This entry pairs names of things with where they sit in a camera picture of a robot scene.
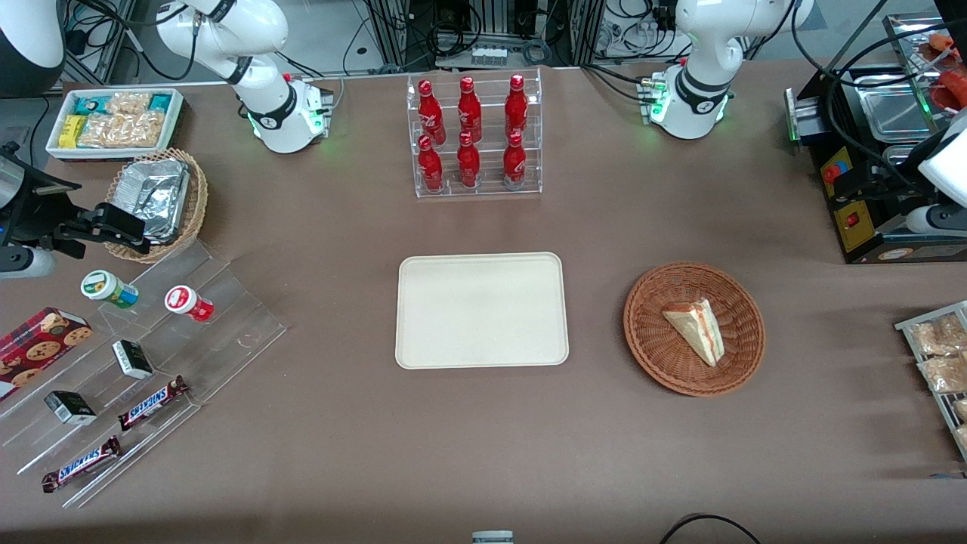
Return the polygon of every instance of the coca-cola bottle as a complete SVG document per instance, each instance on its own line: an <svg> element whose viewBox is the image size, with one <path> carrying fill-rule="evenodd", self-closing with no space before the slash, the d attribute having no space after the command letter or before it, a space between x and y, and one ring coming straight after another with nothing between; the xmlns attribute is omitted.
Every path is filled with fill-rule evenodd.
<svg viewBox="0 0 967 544"><path fill-rule="evenodd" d="M420 124L424 134L432 138L433 145L443 145L447 141L447 130L443 128L443 108L433 96L433 85L422 79L417 88L420 90Z"/></svg>
<svg viewBox="0 0 967 544"><path fill-rule="evenodd" d="M433 149L433 141L427 135L420 135L417 140L420 146L420 155L417 162L420 164L420 175L424 179L426 190L431 193L443 191L443 163L440 156Z"/></svg>
<svg viewBox="0 0 967 544"><path fill-rule="evenodd" d="M467 189L475 189L481 181L481 154L474 145L470 131L460 133L460 149L456 152L460 164L460 183Z"/></svg>
<svg viewBox="0 0 967 544"><path fill-rule="evenodd" d="M524 95L524 76L520 74L511 76L511 94L507 95L507 102L504 103L504 115L507 119L507 137L511 137L513 131L524 134L527 128L527 96Z"/></svg>
<svg viewBox="0 0 967 544"><path fill-rule="evenodd" d="M474 142L484 137L484 119L481 114L481 99L474 92L474 79L462 77L460 79L460 102L456 105L460 116L460 130L469 131Z"/></svg>
<svg viewBox="0 0 967 544"><path fill-rule="evenodd" d="M517 191L524 185L524 163L527 153L521 146L524 137L520 131L514 131L507 138L510 145L504 151L504 185L511 191Z"/></svg>

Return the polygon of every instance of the red button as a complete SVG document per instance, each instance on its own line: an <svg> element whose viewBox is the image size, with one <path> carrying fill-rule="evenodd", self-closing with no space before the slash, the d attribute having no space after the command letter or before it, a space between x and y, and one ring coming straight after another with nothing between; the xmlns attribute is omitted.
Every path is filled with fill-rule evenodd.
<svg viewBox="0 0 967 544"><path fill-rule="evenodd" d="M839 177L841 173L843 172L841 169L839 169L839 166L836 166L836 165L827 166L827 168L823 170L823 181L825 181L826 183L833 183L836 181L836 179Z"/></svg>

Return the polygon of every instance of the brown wicker basket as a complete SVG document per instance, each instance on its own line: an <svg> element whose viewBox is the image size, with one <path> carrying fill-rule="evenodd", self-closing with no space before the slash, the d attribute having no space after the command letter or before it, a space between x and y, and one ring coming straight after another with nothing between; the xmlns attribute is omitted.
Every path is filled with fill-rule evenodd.
<svg viewBox="0 0 967 544"><path fill-rule="evenodd" d="M148 255L142 255L135 250L119 244L105 244L107 250L115 257L125 260L134 260L145 264L152 264L161 260L162 257L174 252L178 248L189 244L201 230L201 224L205 220L205 206L208 204L208 181L205 179L205 172L201 171L194 158L180 149L165 149L156 153L138 157L135 162L160 161L161 159L179 159L184 161L191 168L191 179L189 181L188 194L185 196L185 211L182 214L181 232L178 238L167 246L152 246ZM118 188L118 181L121 178L119 171L114 176L114 183L107 190L107 201L114 198L114 192Z"/></svg>
<svg viewBox="0 0 967 544"><path fill-rule="evenodd" d="M718 319L725 355L710 367L661 314L672 302L705 297ZM665 387L694 397L735 391L758 370L766 331L755 301L724 272L672 262L638 279L625 302L625 338L638 363Z"/></svg>

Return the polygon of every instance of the brown tablecloth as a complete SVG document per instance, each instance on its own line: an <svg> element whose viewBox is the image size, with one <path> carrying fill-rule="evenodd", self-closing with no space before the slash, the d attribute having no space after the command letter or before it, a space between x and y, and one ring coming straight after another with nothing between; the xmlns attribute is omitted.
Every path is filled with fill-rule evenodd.
<svg viewBox="0 0 967 544"><path fill-rule="evenodd" d="M0 541L640 543L705 511L765 542L962 542L967 482L926 479L957 453L892 325L967 298L967 265L842 264L785 136L781 91L807 65L743 67L699 141L642 126L579 70L542 73L543 195L462 203L413 195L405 76L350 81L332 137L291 156L254 139L229 87L183 87L179 146L211 184L202 238L292 328L80 510L0 462ZM48 170L90 205L117 167ZM401 261L530 251L564 262L567 362L396 365ZM141 269L88 253L0 284L0 330L44 305L93 311L90 269ZM765 360L732 395L667 391L625 345L631 284L678 259L732 274L762 310Z"/></svg>

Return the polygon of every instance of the cookie box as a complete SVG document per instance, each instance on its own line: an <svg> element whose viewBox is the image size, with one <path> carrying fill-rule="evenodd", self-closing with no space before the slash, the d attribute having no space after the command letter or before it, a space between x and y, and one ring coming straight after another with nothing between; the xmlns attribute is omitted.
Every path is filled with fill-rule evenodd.
<svg viewBox="0 0 967 544"><path fill-rule="evenodd" d="M0 338L0 401L94 334L84 319L44 308Z"/></svg>

